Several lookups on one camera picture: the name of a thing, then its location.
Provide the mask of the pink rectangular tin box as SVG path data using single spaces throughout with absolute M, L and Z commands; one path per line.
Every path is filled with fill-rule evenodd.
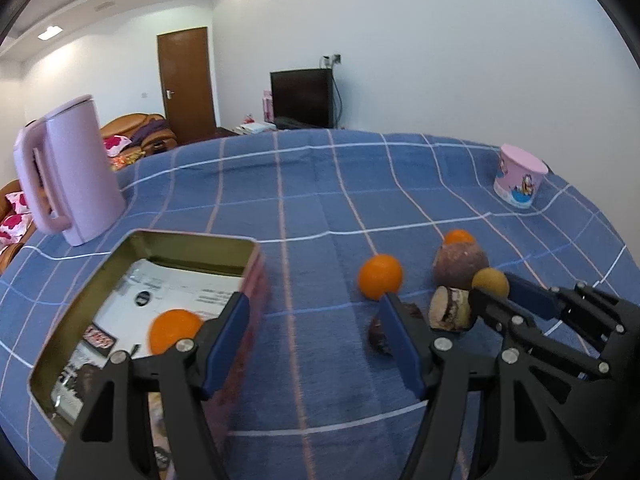
M 222 315 L 234 292 L 248 299 L 248 315 L 222 345 L 227 364 L 204 413 L 218 448 L 227 439 L 270 287 L 256 240 L 157 230 L 130 232 L 66 308 L 40 352 L 29 390 L 54 434 L 66 439 L 91 383 L 116 351 L 152 356 L 160 346 L 157 318 L 206 322 Z

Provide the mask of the wall power socket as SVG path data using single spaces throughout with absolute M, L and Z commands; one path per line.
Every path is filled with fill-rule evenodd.
M 323 55 L 320 58 L 320 66 L 329 70 L 332 70 L 336 64 L 341 64 L 341 62 L 342 56 L 340 54 Z

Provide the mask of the pink cartoon mug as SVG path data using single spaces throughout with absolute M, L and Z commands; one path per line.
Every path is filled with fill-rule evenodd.
M 502 144 L 494 191 L 506 203 L 527 209 L 548 174 L 548 166 L 529 152 L 511 144 Z

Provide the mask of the orange leather sofa left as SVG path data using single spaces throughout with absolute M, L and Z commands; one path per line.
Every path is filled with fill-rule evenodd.
M 1 272 L 6 270 L 35 228 L 20 181 L 9 182 L 1 189 Z

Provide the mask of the black television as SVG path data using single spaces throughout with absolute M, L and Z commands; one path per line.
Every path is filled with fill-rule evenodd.
M 333 128 L 332 70 L 305 68 L 270 74 L 274 124 L 280 129 Z

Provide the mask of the small orange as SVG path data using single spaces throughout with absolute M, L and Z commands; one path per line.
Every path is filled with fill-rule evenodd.
M 465 231 L 464 229 L 454 229 L 454 230 L 448 231 L 445 234 L 444 239 L 442 240 L 442 244 L 444 245 L 452 245 L 452 244 L 459 244 L 459 243 L 475 244 L 476 239 L 470 232 Z
M 375 255 L 363 263 L 358 273 L 358 288 L 363 296 L 378 301 L 391 292 L 397 294 L 404 280 L 400 262 L 391 255 Z

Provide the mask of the pink electric kettle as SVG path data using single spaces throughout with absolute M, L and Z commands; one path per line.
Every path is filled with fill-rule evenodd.
M 43 233 L 61 234 L 68 244 L 80 246 L 125 211 L 88 94 L 21 128 L 13 157 L 32 218 Z

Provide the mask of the round purple passion fruit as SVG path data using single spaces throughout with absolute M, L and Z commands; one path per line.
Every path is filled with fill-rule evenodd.
M 446 244 L 436 252 L 433 281 L 437 286 L 470 289 L 474 275 L 485 268 L 489 268 L 489 260 L 479 244 Z

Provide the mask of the printed paper leaflet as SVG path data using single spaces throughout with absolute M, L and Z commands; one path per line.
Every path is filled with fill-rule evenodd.
M 52 392 L 55 411 L 70 424 L 82 408 L 73 385 L 78 368 L 92 363 L 102 368 L 112 353 L 124 350 L 134 358 L 152 356 L 148 331 L 154 318 L 172 309 L 197 314 L 203 324 L 218 318 L 239 288 L 238 276 L 224 276 L 135 261 L 87 325 L 62 369 Z

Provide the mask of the blue checked tablecloth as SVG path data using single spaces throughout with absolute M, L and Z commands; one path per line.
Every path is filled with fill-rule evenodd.
M 294 131 L 192 144 L 117 179 L 127 208 L 88 244 L 34 234 L 1 278 L 1 426 L 40 479 L 63 443 L 28 394 L 37 356 L 65 308 L 130 231 L 254 238 L 270 299 L 232 416 L 235 479 L 395 479 L 424 407 L 393 360 L 368 345 L 375 304 L 360 266 L 390 254 L 401 298 L 427 304 L 434 255 L 470 232 L 490 263 L 537 284 L 595 284 L 630 301 L 639 270 L 601 211 L 559 176 L 517 210 L 494 190 L 498 152 L 425 134 Z

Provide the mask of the pink floral cushion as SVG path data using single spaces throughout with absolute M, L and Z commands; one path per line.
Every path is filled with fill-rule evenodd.
M 121 136 L 120 134 L 113 134 L 103 139 L 103 145 L 108 158 L 114 158 L 120 155 L 123 150 L 129 148 L 131 140 L 128 136 Z

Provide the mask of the tv stand with clutter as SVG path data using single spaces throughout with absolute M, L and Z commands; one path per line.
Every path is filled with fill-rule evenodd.
M 223 136 L 250 136 L 251 134 L 273 132 L 277 127 L 269 122 L 243 122 L 233 128 L 217 127 L 216 137 L 222 138 Z

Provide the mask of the brown wooden door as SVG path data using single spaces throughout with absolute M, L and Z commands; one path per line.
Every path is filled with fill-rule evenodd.
M 216 117 L 206 27 L 158 35 L 165 116 L 179 144 L 211 139 Z

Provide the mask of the large orange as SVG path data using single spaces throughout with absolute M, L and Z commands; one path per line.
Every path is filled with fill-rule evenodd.
M 195 313 L 184 309 L 163 312 L 150 325 L 148 346 L 153 356 L 164 353 L 180 339 L 193 339 L 203 325 Z

